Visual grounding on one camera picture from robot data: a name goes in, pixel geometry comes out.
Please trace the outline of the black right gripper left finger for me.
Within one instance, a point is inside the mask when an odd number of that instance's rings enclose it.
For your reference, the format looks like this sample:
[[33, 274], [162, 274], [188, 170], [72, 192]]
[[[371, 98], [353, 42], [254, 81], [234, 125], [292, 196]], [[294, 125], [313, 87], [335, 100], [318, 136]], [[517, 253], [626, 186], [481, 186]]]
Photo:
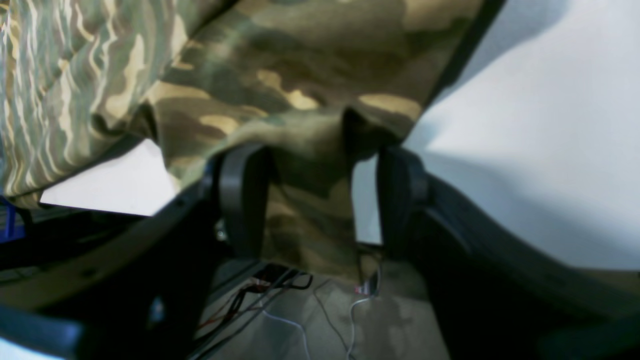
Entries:
[[1, 287], [1, 339], [63, 360], [183, 360], [218, 269], [259, 259], [273, 158], [210, 158], [156, 215], [65, 264]]

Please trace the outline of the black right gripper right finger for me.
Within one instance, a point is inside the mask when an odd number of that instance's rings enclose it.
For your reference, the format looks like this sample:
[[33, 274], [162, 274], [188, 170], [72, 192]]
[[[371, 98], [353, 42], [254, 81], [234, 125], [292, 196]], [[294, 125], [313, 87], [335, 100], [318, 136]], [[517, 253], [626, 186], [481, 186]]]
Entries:
[[425, 282], [453, 360], [637, 360], [639, 296], [561, 264], [429, 174], [378, 152], [385, 254]]

